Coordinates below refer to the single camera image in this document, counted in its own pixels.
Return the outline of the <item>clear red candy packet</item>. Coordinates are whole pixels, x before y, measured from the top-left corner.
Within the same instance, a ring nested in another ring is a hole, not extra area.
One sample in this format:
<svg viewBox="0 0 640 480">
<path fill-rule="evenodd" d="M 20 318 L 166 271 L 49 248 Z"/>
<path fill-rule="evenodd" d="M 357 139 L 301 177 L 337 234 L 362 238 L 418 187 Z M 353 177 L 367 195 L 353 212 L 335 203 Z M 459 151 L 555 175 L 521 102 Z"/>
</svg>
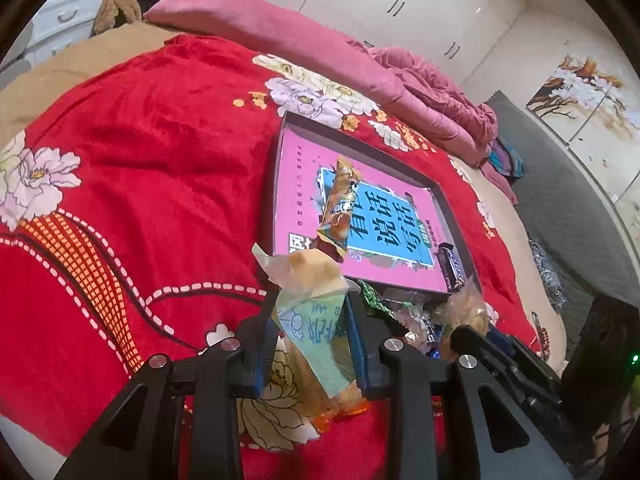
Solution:
<svg viewBox="0 0 640 480">
<path fill-rule="evenodd" d="M 426 296 L 414 290 L 388 288 L 383 304 L 392 311 L 392 317 L 407 330 L 405 340 L 422 354 L 437 348 L 438 338 L 430 315 L 424 309 Z"/>
</svg>

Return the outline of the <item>green foil candy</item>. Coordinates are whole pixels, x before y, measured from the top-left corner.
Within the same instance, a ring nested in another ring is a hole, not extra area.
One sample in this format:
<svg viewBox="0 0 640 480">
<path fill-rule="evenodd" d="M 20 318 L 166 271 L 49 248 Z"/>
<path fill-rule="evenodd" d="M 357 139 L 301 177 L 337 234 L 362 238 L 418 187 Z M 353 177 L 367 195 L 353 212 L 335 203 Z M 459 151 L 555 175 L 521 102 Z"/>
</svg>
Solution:
<svg viewBox="0 0 640 480">
<path fill-rule="evenodd" d="M 368 315 L 394 319 L 394 311 L 383 304 L 382 297 L 372 285 L 363 280 L 358 280 L 357 284 L 360 287 L 360 296 Z"/>
</svg>

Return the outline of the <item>meat floss bun packet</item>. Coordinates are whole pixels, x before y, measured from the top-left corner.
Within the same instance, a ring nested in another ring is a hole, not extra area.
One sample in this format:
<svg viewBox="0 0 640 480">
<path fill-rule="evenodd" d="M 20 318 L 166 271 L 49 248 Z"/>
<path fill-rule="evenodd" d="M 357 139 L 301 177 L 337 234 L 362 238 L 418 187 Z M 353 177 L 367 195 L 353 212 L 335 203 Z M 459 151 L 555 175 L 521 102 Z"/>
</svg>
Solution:
<svg viewBox="0 0 640 480">
<path fill-rule="evenodd" d="M 467 282 L 444 304 L 435 308 L 433 323 L 442 329 L 438 344 L 440 357 L 451 361 L 457 356 L 457 353 L 451 349 L 451 335 L 454 330 L 459 326 L 467 325 L 480 336 L 486 336 L 490 316 L 484 298 L 476 285 L 473 282 Z"/>
</svg>

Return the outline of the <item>green pastry snack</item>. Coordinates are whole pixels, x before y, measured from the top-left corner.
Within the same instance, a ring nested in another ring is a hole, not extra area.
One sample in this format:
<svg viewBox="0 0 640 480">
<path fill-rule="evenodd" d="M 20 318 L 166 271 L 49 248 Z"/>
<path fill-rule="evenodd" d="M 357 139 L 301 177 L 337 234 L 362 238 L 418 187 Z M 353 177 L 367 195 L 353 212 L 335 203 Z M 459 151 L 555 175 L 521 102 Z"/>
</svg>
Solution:
<svg viewBox="0 0 640 480">
<path fill-rule="evenodd" d="M 357 284 L 317 248 L 269 255 L 259 245 L 252 253 L 278 288 L 271 318 L 294 359 L 303 412 L 333 418 L 363 412 L 367 402 L 356 384 L 343 307 Z"/>
</svg>

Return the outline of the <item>black Snickers bar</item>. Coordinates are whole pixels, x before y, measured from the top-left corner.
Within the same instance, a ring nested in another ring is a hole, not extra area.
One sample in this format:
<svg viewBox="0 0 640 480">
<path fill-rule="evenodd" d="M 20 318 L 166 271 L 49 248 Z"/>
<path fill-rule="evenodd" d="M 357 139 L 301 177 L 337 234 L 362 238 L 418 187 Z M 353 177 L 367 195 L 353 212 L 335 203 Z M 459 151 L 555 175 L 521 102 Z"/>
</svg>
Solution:
<svg viewBox="0 0 640 480">
<path fill-rule="evenodd" d="M 454 245 L 447 242 L 440 243 L 437 248 L 437 259 L 448 292 L 457 292 L 464 285 L 466 276 Z"/>
</svg>

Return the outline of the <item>yellow long snack packet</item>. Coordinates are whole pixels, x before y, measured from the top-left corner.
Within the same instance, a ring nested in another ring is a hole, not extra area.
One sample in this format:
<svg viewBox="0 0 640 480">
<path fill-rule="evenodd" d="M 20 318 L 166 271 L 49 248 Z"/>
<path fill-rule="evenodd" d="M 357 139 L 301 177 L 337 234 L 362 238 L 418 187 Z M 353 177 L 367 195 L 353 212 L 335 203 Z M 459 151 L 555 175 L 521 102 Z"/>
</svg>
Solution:
<svg viewBox="0 0 640 480">
<path fill-rule="evenodd" d="M 333 184 L 324 205 L 317 234 L 322 242 L 334 247 L 341 258 L 347 254 L 352 211 L 354 210 L 361 174 L 350 160 L 340 155 Z"/>
</svg>

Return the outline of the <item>grey shallow box tray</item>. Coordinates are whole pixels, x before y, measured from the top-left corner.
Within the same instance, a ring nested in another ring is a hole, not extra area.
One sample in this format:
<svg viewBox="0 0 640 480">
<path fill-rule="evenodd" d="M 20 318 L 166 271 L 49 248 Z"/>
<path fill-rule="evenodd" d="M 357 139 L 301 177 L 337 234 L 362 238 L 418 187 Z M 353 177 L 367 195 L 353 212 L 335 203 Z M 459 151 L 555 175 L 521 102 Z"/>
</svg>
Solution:
<svg viewBox="0 0 640 480">
<path fill-rule="evenodd" d="M 476 267 L 440 186 L 366 142 L 285 114 L 272 150 L 262 246 L 311 248 L 339 158 L 361 179 L 341 263 L 345 276 L 382 287 L 448 294 L 448 278 L 477 283 Z"/>
</svg>

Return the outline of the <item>pink book in tray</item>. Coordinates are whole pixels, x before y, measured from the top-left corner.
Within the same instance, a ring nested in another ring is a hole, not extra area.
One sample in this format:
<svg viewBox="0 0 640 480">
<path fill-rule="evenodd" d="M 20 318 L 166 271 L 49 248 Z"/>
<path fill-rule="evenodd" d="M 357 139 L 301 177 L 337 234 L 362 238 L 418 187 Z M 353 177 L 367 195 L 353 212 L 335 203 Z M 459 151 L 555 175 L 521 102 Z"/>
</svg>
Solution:
<svg viewBox="0 0 640 480">
<path fill-rule="evenodd" d="M 291 128 L 280 135 L 270 252 L 282 255 L 311 248 L 340 155 L 361 174 L 343 274 L 353 280 L 446 292 L 436 252 L 448 237 L 430 187 L 401 180 L 387 166 L 344 145 L 302 136 Z"/>
</svg>

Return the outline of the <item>red floral blanket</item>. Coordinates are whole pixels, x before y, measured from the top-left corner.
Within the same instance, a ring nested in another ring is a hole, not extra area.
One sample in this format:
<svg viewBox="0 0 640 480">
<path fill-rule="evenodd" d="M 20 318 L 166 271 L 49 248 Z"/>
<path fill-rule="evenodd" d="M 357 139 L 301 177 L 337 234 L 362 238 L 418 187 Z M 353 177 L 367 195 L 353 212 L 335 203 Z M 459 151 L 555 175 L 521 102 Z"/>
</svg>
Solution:
<svg viewBox="0 0 640 480">
<path fill-rule="evenodd" d="M 483 196 L 495 113 L 390 52 L 344 68 L 180 35 L 62 94 L 1 152 L 1 411 L 68 454 L 143 362 L 194 356 L 254 314 L 252 248 L 293 112 L 434 179 L 498 326 L 540 341 Z"/>
</svg>

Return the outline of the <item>colourful folded cloth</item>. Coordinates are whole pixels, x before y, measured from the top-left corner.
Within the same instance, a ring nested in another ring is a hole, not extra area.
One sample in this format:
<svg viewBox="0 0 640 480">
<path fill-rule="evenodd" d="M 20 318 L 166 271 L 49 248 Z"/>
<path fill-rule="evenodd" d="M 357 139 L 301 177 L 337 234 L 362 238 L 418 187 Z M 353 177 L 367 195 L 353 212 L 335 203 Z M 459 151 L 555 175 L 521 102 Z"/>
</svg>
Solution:
<svg viewBox="0 0 640 480">
<path fill-rule="evenodd" d="M 488 160 L 503 177 L 518 180 L 524 174 L 524 162 L 517 151 L 502 139 L 492 141 Z"/>
</svg>

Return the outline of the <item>pink quilt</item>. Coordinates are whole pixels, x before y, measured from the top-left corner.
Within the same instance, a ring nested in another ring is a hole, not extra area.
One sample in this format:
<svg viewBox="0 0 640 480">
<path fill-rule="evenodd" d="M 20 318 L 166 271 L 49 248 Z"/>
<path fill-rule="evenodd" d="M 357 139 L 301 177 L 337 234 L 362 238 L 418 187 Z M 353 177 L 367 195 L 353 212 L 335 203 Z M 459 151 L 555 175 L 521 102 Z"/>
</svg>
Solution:
<svg viewBox="0 0 640 480">
<path fill-rule="evenodd" d="M 154 24 L 214 35 L 274 54 L 362 93 L 427 140 L 479 169 L 506 197 L 518 198 L 488 162 L 498 118 L 473 104 L 434 64 L 398 47 L 367 48 L 351 36 L 264 0 L 160 0 Z"/>
</svg>

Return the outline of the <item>tan bed sheet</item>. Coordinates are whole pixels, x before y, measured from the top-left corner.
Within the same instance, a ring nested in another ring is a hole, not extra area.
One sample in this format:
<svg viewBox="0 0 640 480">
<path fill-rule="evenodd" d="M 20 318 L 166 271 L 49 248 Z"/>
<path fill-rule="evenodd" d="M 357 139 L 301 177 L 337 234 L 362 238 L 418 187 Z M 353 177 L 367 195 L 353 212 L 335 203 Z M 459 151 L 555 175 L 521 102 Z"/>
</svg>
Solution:
<svg viewBox="0 0 640 480">
<path fill-rule="evenodd" d="M 139 54 L 155 51 L 178 32 L 147 22 L 111 29 L 64 49 L 1 91 L 1 143 L 7 144 L 57 98 Z"/>
</svg>

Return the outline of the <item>white drawer cabinet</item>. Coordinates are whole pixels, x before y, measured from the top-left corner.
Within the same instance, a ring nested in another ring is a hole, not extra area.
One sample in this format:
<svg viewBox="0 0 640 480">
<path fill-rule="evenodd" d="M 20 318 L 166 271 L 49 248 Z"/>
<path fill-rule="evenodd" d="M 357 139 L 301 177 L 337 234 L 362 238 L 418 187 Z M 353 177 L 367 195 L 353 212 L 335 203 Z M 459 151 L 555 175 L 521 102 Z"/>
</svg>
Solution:
<svg viewBox="0 0 640 480">
<path fill-rule="evenodd" d="M 103 0 L 47 0 L 32 19 L 25 58 L 36 66 L 88 39 Z"/>
</svg>

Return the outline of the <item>brown plush toy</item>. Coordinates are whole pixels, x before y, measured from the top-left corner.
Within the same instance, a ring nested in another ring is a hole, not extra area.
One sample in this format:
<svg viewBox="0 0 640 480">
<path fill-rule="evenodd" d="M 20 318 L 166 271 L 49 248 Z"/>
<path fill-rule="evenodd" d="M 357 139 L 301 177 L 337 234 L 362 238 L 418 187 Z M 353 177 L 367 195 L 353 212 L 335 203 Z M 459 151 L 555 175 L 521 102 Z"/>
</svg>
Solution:
<svg viewBox="0 0 640 480">
<path fill-rule="evenodd" d="M 92 33 L 98 36 L 108 30 L 142 20 L 142 11 L 137 0 L 102 0 L 94 19 Z"/>
</svg>

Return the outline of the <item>floral wall painting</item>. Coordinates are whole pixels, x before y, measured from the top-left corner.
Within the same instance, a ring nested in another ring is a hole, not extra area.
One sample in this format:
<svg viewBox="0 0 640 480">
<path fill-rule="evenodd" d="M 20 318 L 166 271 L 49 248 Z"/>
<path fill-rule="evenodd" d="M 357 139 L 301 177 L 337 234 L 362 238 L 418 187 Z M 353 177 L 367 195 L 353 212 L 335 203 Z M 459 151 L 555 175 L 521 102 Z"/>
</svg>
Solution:
<svg viewBox="0 0 640 480">
<path fill-rule="evenodd" d="M 567 55 L 526 103 L 616 203 L 639 174 L 639 99 L 592 58 Z"/>
</svg>

